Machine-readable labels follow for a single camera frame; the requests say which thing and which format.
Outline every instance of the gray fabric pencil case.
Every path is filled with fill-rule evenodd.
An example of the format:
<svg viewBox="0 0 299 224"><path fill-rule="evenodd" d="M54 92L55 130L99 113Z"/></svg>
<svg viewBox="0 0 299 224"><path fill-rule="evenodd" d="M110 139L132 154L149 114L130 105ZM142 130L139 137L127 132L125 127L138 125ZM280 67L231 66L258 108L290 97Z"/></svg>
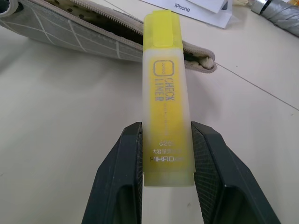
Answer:
<svg viewBox="0 0 299 224"><path fill-rule="evenodd" d="M142 62L143 23L88 0L0 0L0 25L60 47ZM212 51L183 47L186 68L215 71Z"/></svg>

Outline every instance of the table surface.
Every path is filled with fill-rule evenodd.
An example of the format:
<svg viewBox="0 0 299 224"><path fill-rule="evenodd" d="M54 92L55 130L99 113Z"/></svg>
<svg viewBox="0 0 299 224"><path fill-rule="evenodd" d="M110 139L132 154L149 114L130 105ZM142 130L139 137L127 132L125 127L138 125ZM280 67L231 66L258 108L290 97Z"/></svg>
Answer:
<svg viewBox="0 0 299 224"><path fill-rule="evenodd" d="M138 19L158 8L93 0ZM247 8L223 30L181 16L185 41L216 54L187 70L191 118L220 132L281 223L299 214L299 39ZM97 168L142 119L142 65L0 28L0 223L79 224ZM144 224L203 224L195 188L145 188Z"/></svg>

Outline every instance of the yellow cap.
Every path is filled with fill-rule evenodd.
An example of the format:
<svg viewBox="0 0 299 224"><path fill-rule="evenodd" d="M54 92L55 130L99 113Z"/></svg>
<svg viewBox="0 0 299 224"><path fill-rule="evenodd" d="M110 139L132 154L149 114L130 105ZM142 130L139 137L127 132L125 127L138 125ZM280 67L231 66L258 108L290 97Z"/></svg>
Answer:
<svg viewBox="0 0 299 224"><path fill-rule="evenodd" d="M183 49L179 15L169 10L154 11L144 18L143 50Z"/></svg>

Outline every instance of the yellow highlighter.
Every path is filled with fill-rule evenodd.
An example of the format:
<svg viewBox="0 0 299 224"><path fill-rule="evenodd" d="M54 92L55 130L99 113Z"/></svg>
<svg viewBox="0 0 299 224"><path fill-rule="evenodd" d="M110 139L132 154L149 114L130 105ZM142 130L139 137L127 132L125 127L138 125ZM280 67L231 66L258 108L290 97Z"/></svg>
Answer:
<svg viewBox="0 0 299 224"><path fill-rule="evenodd" d="M194 185L179 15L163 10L144 18L142 77L144 185Z"/></svg>

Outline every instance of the gray object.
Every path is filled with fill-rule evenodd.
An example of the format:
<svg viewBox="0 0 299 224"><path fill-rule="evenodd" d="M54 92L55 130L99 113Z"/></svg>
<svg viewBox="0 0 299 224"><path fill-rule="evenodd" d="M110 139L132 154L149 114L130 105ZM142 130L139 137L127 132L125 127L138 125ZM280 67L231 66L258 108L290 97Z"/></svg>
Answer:
<svg viewBox="0 0 299 224"><path fill-rule="evenodd" d="M274 25L299 36L299 7L282 0L255 0L251 10Z"/></svg>
<svg viewBox="0 0 299 224"><path fill-rule="evenodd" d="M4 12L6 16L0 18L1 26L20 35L60 47L142 62L142 45L134 40L108 32L43 0L19 0L19 3L21 10L9 7ZM130 32L134 31L142 38L143 23L139 20L100 5L88 5L88 9L118 22L119 25L129 29ZM183 42L183 47L186 68L204 73L216 70L215 55L212 51L186 42Z"/></svg>

